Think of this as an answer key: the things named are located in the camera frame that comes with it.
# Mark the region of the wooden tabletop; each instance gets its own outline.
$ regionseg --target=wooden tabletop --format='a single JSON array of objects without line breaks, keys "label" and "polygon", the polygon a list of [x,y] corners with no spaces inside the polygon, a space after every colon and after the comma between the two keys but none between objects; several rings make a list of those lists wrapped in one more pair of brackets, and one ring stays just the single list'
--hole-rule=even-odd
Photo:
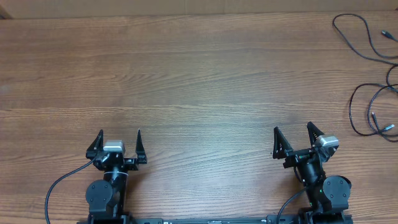
[{"label": "wooden tabletop", "polygon": [[[385,84],[388,65],[357,56],[331,26],[337,12],[140,16],[0,21],[0,223],[45,223],[44,200],[61,175],[88,162],[100,129],[134,155],[141,129],[148,164],[131,172],[126,210],[135,217],[221,218],[275,214],[302,186],[272,159],[273,128],[309,147],[306,123],[340,140],[327,175],[352,182],[355,223],[398,222],[398,149],[351,129],[348,100],[365,82]],[[398,11],[359,12],[375,46],[397,54]],[[338,25],[364,54],[366,29]],[[398,70],[391,83],[398,83]],[[353,116],[375,88],[358,91]],[[398,101],[374,103],[382,126],[397,125]],[[50,197],[52,223],[88,214],[90,166]],[[285,213],[308,205],[306,196]]]}]

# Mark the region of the brown table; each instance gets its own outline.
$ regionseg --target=brown table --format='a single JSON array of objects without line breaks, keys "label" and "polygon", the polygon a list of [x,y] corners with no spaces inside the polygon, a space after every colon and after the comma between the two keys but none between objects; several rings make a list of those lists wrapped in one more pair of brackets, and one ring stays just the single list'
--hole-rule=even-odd
[{"label": "brown table", "polygon": [[[376,47],[398,51],[398,12],[359,12]],[[0,223],[44,223],[44,199],[61,175],[88,162],[100,129],[134,155],[137,130],[149,163],[131,172],[126,210],[135,217],[263,217],[302,186],[273,160],[273,128],[295,149],[309,147],[306,123],[340,139],[327,175],[353,183],[356,223],[398,222],[398,149],[363,138],[348,100],[364,82],[385,83],[388,65],[351,51],[331,20],[336,13],[140,16],[0,21]],[[374,55],[363,23],[339,26]],[[391,82],[397,83],[397,71]],[[353,116],[375,89],[358,92]],[[382,125],[397,124],[392,93],[374,104]],[[52,223],[88,214],[93,166],[56,186]],[[307,206],[305,196],[285,213]]]}]

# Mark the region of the wooden table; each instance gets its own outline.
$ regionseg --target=wooden table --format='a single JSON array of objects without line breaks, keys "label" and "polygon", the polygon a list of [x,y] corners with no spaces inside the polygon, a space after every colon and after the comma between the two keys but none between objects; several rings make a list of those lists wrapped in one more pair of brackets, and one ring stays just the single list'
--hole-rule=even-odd
[{"label": "wooden table", "polygon": [[[340,140],[324,168],[352,181],[355,222],[397,223],[397,144],[358,136],[348,119],[354,88],[385,83],[389,66],[354,54],[331,26],[337,14],[0,21],[0,223],[44,223],[50,185],[88,162],[100,129],[125,140],[129,156],[142,130],[149,163],[131,172],[126,202],[137,218],[277,213],[302,186],[272,159],[273,128],[301,149],[308,121]],[[398,36],[398,12],[359,14],[376,47],[396,54],[379,32]],[[374,55],[359,19],[338,24]],[[374,92],[353,104],[362,131]],[[374,104],[382,125],[397,124],[397,109],[392,93]],[[85,190],[102,176],[90,166],[58,184],[52,223],[84,220]],[[307,205],[302,196],[285,213]]]}]

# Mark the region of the wall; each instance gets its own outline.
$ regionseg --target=wall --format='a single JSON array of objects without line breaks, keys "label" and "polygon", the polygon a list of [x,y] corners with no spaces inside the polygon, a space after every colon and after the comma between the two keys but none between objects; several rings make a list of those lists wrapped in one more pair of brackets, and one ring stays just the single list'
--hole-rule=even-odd
[{"label": "wall", "polygon": [[394,10],[398,0],[0,0],[15,19],[224,14],[247,12]]}]

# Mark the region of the wood grain surface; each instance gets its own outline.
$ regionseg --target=wood grain surface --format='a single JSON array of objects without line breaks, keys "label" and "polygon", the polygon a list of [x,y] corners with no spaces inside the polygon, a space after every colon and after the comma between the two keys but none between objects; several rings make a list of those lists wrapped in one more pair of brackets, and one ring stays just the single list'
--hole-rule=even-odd
[{"label": "wood grain surface", "polygon": [[[385,83],[388,65],[355,55],[331,26],[338,13],[142,16],[0,21],[0,223],[45,223],[44,199],[61,175],[88,162],[100,129],[134,155],[137,130],[149,163],[131,172],[126,210],[135,217],[263,217],[302,186],[273,160],[273,128],[295,149],[306,123],[340,140],[327,175],[353,183],[355,223],[398,223],[398,149],[349,125],[348,100],[365,82]],[[375,46],[397,54],[398,11],[360,12]],[[374,55],[363,23],[339,27]],[[391,83],[398,83],[398,70]],[[375,89],[354,99],[358,129]],[[398,101],[383,93],[373,111],[397,124]],[[50,197],[52,223],[88,214],[93,166]],[[305,196],[286,213],[307,206]]]}]

